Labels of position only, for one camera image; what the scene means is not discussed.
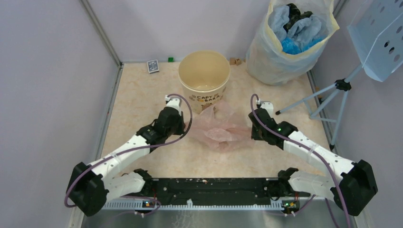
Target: cable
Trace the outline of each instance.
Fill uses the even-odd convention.
[[[330,208],[329,201],[325,199],[327,209],[329,209],[330,217],[332,217],[333,223],[335,224],[336,228],[340,228],[339,225],[336,222],[335,216],[333,215],[332,209]]]
[[[122,154],[124,154],[124,153],[129,153],[129,152],[132,152],[132,151],[135,151],[135,150],[140,150],[140,149],[147,149],[147,148],[155,148],[155,147],[160,147],[160,146],[167,146],[167,145],[176,143],[177,141],[179,141],[180,139],[182,139],[182,138],[189,132],[190,126],[192,125],[192,119],[193,119],[192,109],[191,109],[191,107],[190,107],[189,102],[188,102],[183,96],[181,96],[181,95],[179,95],[179,94],[169,94],[168,97],[170,97],[170,96],[177,96],[177,97],[180,97],[182,100],[185,101],[186,105],[187,105],[188,108],[189,108],[190,120],[189,120],[188,127],[186,128],[186,131],[183,133],[183,135],[181,135],[179,138],[177,138],[177,139],[175,139],[175,140],[173,140],[173,141],[170,141],[170,142],[166,142],[166,143],[162,143],[162,144],[157,144],[157,145],[147,145],[147,146],[139,146],[139,147],[136,147],[136,148],[131,148],[131,149],[128,149],[128,150],[125,150],[125,151],[122,151],[122,152],[117,153],[116,156],[120,156],[120,155],[122,155]],[[80,175],[73,181],[73,183],[71,183],[71,185],[70,185],[70,187],[68,188],[68,190],[67,190],[67,192],[66,192],[66,195],[65,195],[65,197],[64,197],[64,205],[65,205],[66,207],[68,207],[68,208],[73,208],[73,207],[76,206],[76,205],[69,205],[69,204],[68,204],[68,197],[69,197],[71,191],[73,190],[73,188],[77,185],[78,181],[80,181],[80,179],[81,179],[84,175],[86,175],[88,172],[90,172],[93,168],[97,167],[98,165],[100,165],[100,164],[102,164],[102,163],[104,163],[104,162],[106,162],[106,161],[108,161],[108,160],[110,160],[110,159],[112,159],[112,158],[113,158],[113,156],[109,156],[109,157],[107,157],[107,158],[105,158],[105,159],[99,161],[98,163],[96,163],[96,164],[90,166],[90,167],[89,167],[88,169],[86,169],[82,174],[80,174]]]
[[[312,200],[314,199],[315,196],[316,195],[312,195],[311,198],[299,209],[299,211],[294,213],[294,216],[297,215],[299,212],[301,212],[303,209],[305,209],[312,202]],[[271,212],[266,212],[266,213],[269,215],[275,215],[275,216],[283,216],[283,217],[287,216],[287,214],[284,214],[284,213],[281,213],[281,214],[271,213]]]
[[[275,198],[275,199],[273,199],[273,198],[270,196],[270,199],[271,199],[272,201],[277,201],[277,200],[280,199],[280,196],[277,196],[277,198]]]
[[[264,127],[264,129],[266,129],[267,131],[269,131],[269,132],[272,133],[273,135],[279,137],[280,139],[283,139],[283,140],[286,140],[286,141],[295,143],[296,145],[301,146],[301,147],[307,149],[308,151],[311,150],[311,148],[305,146],[304,144],[299,143],[299,142],[297,142],[297,141],[295,141],[295,140],[292,140],[292,139],[290,139],[290,138],[287,138],[287,137],[285,137],[285,136],[283,136],[283,135],[281,135],[281,134],[279,134],[279,133],[277,133],[277,132],[271,130],[270,128],[268,128],[268,127],[258,118],[258,116],[257,116],[256,113],[255,113],[255,110],[253,109],[253,98],[254,98],[254,97],[256,97],[256,99],[259,100],[259,96],[258,96],[257,94],[252,94],[252,96],[250,97],[250,108],[251,108],[251,110],[252,110],[252,113],[253,113],[253,116],[255,117],[255,119],[258,121],[258,123],[259,123],[260,125],[262,125],[262,127]],[[337,193],[338,193],[338,195],[339,195],[339,197],[340,197],[340,201],[341,201],[341,205],[342,205],[342,208],[343,208],[343,211],[344,211],[345,219],[346,219],[346,221],[347,221],[347,226],[348,226],[348,228],[351,228],[351,225],[350,225],[350,217],[349,217],[349,215],[348,215],[347,206],[346,206],[346,204],[345,204],[345,200],[344,200],[343,194],[341,193],[340,187],[339,187],[339,185],[338,185],[338,183],[337,183],[335,174],[333,173],[332,169],[330,168],[330,166],[329,166],[329,164],[326,162],[326,160],[325,160],[319,153],[317,153],[317,152],[314,151],[314,150],[312,151],[312,153],[313,153],[314,155],[316,155],[316,157],[318,157],[318,158],[323,162],[323,164],[326,166],[327,170],[329,170],[330,176],[332,177],[332,180],[333,180],[333,182],[335,183],[335,187],[336,187]]]
[[[154,214],[160,207],[161,207],[161,202],[158,201],[157,199],[153,199],[153,198],[149,198],[149,197],[140,197],[140,196],[122,196],[123,198],[130,198],[130,199],[134,199],[134,200],[148,200],[148,201],[153,201],[157,203],[157,207],[153,210],[151,210],[150,212],[147,213],[139,213],[135,210],[127,210],[127,211],[123,211],[115,216],[113,216],[112,218],[108,219],[107,222],[105,222],[103,225],[101,225],[99,228],[105,227],[106,225],[108,225],[109,223],[111,223],[113,220],[115,220],[117,217],[121,216],[121,215],[125,215],[125,214],[135,214],[135,215],[141,215],[141,216],[149,216]]]

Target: pink plastic bag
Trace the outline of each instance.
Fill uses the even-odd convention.
[[[221,151],[252,147],[252,128],[246,125],[245,120],[245,116],[236,113],[227,102],[221,100],[193,119],[188,136]]]

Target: white garbage bag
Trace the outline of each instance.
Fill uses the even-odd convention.
[[[246,54],[247,72],[259,81],[269,85],[281,85],[296,78],[315,65],[329,38],[340,27],[333,17],[334,0],[293,0],[301,12],[311,11],[324,22],[327,36],[310,49],[291,55],[283,52],[268,20],[273,9],[290,3],[289,0],[271,0],[269,10],[256,32]]]

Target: tripod leg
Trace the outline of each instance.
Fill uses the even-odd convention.
[[[350,73],[350,75],[349,75],[346,79],[344,79],[344,81],[345,81],[345,82],[351,82],[351,80],[353,80],[353,78],[358,75],[358,73],[361,71],[362,68],[363,68],[363,65],[362,65],[362,64],[359,64],[359,65]]]
[[[310,95],[310,96],[307,96],[307,97],[303,98],[302,100],[299,100],[299,101],[293,103],[292,105],[290,105],[290,106],[288,106],[288,107],[286,107],[286,108],[281,109],[280,111],[277,111],[277,112],[276,112],[276,115],[280,115],[280,113],[283,113],[283,112],[285,112],[285,111],[287,111],[287,110],[289,110],[289,109],[291,109],[291,108],[293,108],[293,107],[299,105],[300,103],[302,103],[302,102],[304,102],[304,101],[306,101],[306,100],[311,99],[311,98],[314,97],[314,96],[317,96],[317,95],[319,95],[319,94],[321,94],[321,93],[324,93],[324,92],[326,92],[327,90],[334,88],[335,86],[336,86],[336,84],[332,84],[332,85],[330,85],[330,86],[328,86],[328,87],[326,87],[326,88],[324,88],[324,89],[322,89],[322,90],[319,90],[319,91],[317,91],[316,93],[314,93],[314,94],[312,94],[312,95]]]
[[[344,92],[343,100],[340,105],[339,116],[337,117],[336,128],[335,128],[335,131],[333,132],[332,142],[329,145],[330,150],[333,150],[335,147],[336,137],[337,137],[337,133],[339,131],[341,116],[343,115],[345,101],[347,100],[347,95],[348,95],[348,91]]]
[[[322,103],[324,100],[326,100],[330,95],[331,95],[331,94],[328,94],[328,95],[322,97],[322,99],[319,100],[320,103]]]
[[[314,117],[316,116],[338,93],[340,92],[340,90],[335,90],[333,91],[327,98],[326,100],[324,100],[319,107],[316,109],[316,111],[314,111],[314,113],[311,114],[310,117]]]

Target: tripod stand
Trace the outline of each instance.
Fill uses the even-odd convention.
[[[310,95],[305,97],[304,99],[297,101],[295,103],[293,103],[292,105],[281,109],[280,111],[276,112],[276,115],[279,115],[295,106],[297,106],[298,104],[304,102],[304,104],[307,106],[308,112],[310,114],[309,118],[310,119],[316,119],[316,120],[321,120],[321,121],[327,121],[327,122],[333,122],[336,123],[336,127],[335,130],[333,132],[333,137],[332,137],[332,142],[329,144],[330,150],[333,150],[335,147],[335,142],[336,142],[336,137],[337,137],[337,132],[339,130],[340,127],[340,121],[341,121],[341,117],[343,115],[343,111],[344,111],[344,106],[345,106],[345,101],[347,100],[347,95],[348,95],[348,91],[350,91],[351,89],[351,85],[350,85],[350,81],[353,80],[353,78],[361,71],[361,69],[363,68],[362,64],[359,64],[351,73],[347,78],[344,79],[339,79],[337,80],[334,84]],[[312,112],[311,108],[309,107],[309,104],[307,103],[307,100],[321,94],[324,93],[330,89],[335,88],[335,91],[333,91],[321,104],[320,106],[316,109],[316,111]],[[340,92],[340,91],[344,91],[343,94],[343,100],[341,102],[340,105],[340,110],[339,110],[339,115],[337,117],[337,120],[333,120],[333,119],[326,119],[326,118],[320,118],[317,117],[317,115],[319,114],[319,112],[326,107],[327,104],[329,104],[329,102]]]

